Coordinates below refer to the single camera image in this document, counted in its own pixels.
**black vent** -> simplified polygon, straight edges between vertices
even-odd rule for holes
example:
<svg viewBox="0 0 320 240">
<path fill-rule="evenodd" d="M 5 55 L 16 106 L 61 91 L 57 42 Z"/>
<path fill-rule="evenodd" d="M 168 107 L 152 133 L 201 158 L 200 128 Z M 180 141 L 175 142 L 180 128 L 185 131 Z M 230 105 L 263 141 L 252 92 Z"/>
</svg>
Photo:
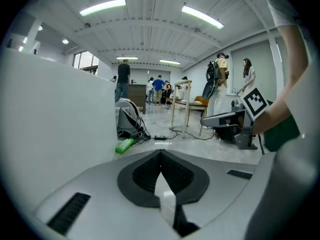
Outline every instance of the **black vent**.
<svg viewBox="0 0 320 240">
<path fill-rule="evenodd" d="M 238 170 L 230 170 L 227 172 L 227 174 L 230 174 L 232 176 L 239 177 L 242 179 L 246 179 L 246 180 L 250 180 L 253 175 L 252 173 L 238 171 Z"/>
<path fill-rule="evenodd" d="M 61 235 L 65 235 L 86 206 L 90 197 L 87 194 L 76 193 L 49 221 L 48 227 Z"/>
</svg>

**ceiling light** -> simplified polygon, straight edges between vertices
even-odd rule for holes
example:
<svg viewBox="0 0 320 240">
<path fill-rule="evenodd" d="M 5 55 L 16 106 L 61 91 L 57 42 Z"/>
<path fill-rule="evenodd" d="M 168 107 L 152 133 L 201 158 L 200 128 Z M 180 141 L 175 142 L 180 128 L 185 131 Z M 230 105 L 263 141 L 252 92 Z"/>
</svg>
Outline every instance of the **ceiling light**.
<svg viewBox="0 0 320 240">
<path fill-rule="evenodd" d="M 171 64 L 176 64 L 176 65 L 179 65 L 179 64 L 180 64 L 180 62 L 170 61 L 170 60 L 165 60 L 165 59 L 160 59 L 160 62 L 163 62 L 163 63 L 171 63 Z"/>
<path fill-rule="evenodd" d="M 137 60 L 138 57 L 116 57 L 117 60 Z"/>
<path fill-rule="evenodd" d="M 82 16 L 87 16 L 89 14 L 93 14 L 95 12 L 98 12 L 104 9 L 118 7 L 118 6 L 125 6 L 125 5 L 126 5 L 126 0 L 114 0 L 109 2 L 103 2 L 80 11 L 80 14 Z"/>
<path fill-rule="evenodd" d="M 190 15 L 193 15 L 201 20 L 204 20 L 205 22 L 208 22 L 212 25 L 214 25 L 215 27 L 217 27 L 218 29 L 222 29 L 224 27 L 223 24 L 221 24 L 219 21 L 215 20 L 214 18 L 211 18 L 210 16 L 198 11 L 198 10 L 195 10 L 195 9 L 192 9 L 188 6 L 184 6 L 182 8 L 182 12 L 186 13 L 186 14 L 190 14 Z"/>
</svg>

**green bottle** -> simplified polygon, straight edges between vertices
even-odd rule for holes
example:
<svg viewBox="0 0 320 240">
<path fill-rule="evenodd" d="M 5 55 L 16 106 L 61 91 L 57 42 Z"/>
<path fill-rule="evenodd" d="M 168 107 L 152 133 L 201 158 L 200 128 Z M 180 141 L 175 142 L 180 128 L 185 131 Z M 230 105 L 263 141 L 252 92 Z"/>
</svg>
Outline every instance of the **green bottle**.
<svg viewBox="0 0 320 240">
<path fill-rule="evenodd" d="M 116 146 L 115 151 L 117 153 L 124 153 L 132 144 L 134 143 L 134 139 L 133 138 L 127 138 L 124 141 L 122 141 L 122 143 L 118 146 Z"/>
</svg>

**gray floor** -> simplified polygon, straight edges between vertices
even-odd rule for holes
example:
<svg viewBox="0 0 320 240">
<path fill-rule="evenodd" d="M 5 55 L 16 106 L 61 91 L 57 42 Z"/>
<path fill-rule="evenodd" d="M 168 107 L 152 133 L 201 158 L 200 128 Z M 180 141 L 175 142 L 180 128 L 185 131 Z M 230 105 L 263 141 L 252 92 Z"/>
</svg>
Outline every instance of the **gray floor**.
<svg viewBox="0 0 320 240">
<path fill-rule="evenodd" d="M 169 130 L 169 127 L 171 126 L 171 114 L 171 109 L 165 109 L 164 106 L 154 106 L 148 104 L 146 105 L 145 114 L 140 113 L 146 124 L 146 128 L 152 137 L 155 135 L 174 137 L 176 135 L 175 132 Z M 182 131 L 184 118 L 185 110 L 175 109 L 173 126 L 176 130 Z M 212 136 L 213 131 L 209 128 L 203 128 L 202 135 L 199 136 L 200 126 L 200 112 L 191 111 L 187 132 L 203 139 Z M 116 153 L 113 159 L 116 160 L 125 156 L 130 156 L 149 150 L 167 149 L 207 159 L 257 165 L 262 156 L 258 137 L 254 138 L 253 143 L 258 147 L 258 150 L 239 150 L 236 145 L 226 143 L 222 140 L 216 139 L 215 137 L 208 140 L 199 140 L 188 134 L 186 134 L 185 138 L 182 138 L 181 133 L 178 133 L 178 136 L 173 139 L 167 139 L 163 141 L 150 139 L 142 144 L 137 143 L 131 146 L 123 154 Z"/>
</svg>

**wooden chair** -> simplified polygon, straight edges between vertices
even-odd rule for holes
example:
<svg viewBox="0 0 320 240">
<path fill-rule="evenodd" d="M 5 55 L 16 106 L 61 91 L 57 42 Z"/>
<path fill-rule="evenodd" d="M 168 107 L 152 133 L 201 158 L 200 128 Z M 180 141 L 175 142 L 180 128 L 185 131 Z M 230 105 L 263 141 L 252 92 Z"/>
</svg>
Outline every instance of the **wooden chair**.
<svg viewBox="0 0 320 240">
<path fill-rule="evenodd" d="M 197 104 L 194 102 L 190 103 L 191 83 L 192 83 L 192 80 L 178 80 L 174 83 L 174 93 L 175 94 L 177 93 L 177 85 L 188 84 L 186 102 L 176 101 L 176 95 L 173 96 L 173 102 L 172 102 L 171 127 L 174 126 L 175 107 L 185 109 L 184 124 L 183 124 L 183 129 L 182 129 L 182 137 L 183 138 L 186 136 L 186 130 L 187 130 L 187 127 L 189 126 L 189 117 L 190 117 L 191 110 L 202 110 L 203 111 L 202 118 L 205 118 L 207 115 L 208 105 Z M 201 132 L 202 132 L 202 125 L 200 128 L 199 136 L 201 135 Z"/>
</svg>

